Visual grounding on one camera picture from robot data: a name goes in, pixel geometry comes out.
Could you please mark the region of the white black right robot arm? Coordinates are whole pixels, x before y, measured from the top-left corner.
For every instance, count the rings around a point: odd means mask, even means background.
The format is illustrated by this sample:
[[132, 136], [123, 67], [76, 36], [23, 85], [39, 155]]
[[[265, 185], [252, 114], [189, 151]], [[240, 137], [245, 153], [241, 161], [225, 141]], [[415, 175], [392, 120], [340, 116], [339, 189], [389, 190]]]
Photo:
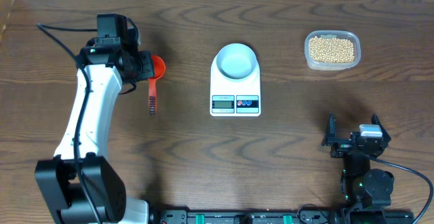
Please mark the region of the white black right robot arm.
[[336, 119], [329, 115], [321, 144], [330, 148], [330, 157], [343, 160], [342, 192], [351, 208], [374, 210], [391, 204], [394, 176], [370, 166], [390, 141], [377, 115], [372, 116], [370, 124], [359, 125], [358, 131], [351, 132], [348, 138], [337, 137]]

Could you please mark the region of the orange measuring scoop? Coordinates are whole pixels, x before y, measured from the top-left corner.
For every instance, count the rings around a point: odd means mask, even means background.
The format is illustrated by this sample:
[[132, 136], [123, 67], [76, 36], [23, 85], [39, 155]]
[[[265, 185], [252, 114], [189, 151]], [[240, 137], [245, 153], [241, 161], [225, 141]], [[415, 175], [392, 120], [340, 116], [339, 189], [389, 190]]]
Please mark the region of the orange measuring scoop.
[[157, 80], [164, 75], [166, 66], [159, 56], [152, 55], [152, 61], [155, 74], [149, 78], [149, 114], [155, 115], [157, 112]]

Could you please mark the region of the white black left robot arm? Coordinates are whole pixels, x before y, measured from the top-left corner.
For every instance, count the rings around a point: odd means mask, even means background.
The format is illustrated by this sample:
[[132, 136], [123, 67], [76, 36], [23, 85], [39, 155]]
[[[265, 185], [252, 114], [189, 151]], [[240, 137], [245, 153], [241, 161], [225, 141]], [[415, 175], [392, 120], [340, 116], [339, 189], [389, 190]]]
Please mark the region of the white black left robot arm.
[[149, 223], [150, 207], [127, 196], [108, 161], [113, 109], [122, 86], [154, 75], [153, 58], [139, 37], [105, 35], [75, 56], [77, 92], [60, 144], [40, 160], [35, 180], [56, 223]]

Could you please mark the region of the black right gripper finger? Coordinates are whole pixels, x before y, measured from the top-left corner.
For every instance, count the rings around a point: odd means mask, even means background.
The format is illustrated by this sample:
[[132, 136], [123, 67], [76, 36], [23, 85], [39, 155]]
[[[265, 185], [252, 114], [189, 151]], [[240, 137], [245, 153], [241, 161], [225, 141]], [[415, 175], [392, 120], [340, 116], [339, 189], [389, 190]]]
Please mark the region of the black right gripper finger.
[[322, 146], [331, 147], [336, 142], [336, 119], [332, 113], [329, 114], [328, 125], [325, 130]]
[[377, 125], [377, 126], [379, 126], [379, 128], [380, 128], [380, 130], [381, 130], [381, 132], [382, 132], [382, 137], [383, 137], [383, 139], [390, 139], [390, 138], [391, 138], [390, 135], [388, 134], [388, 132], [386, 131], [386, 129], [384, 128], [384, 126], [381, 124], [381, 122], [380, 122], [380, 120], [379, 120], [377, 114], [374, 113], [374, 114], [372, 115], [371, 123], [372, 123], [373, 125]]

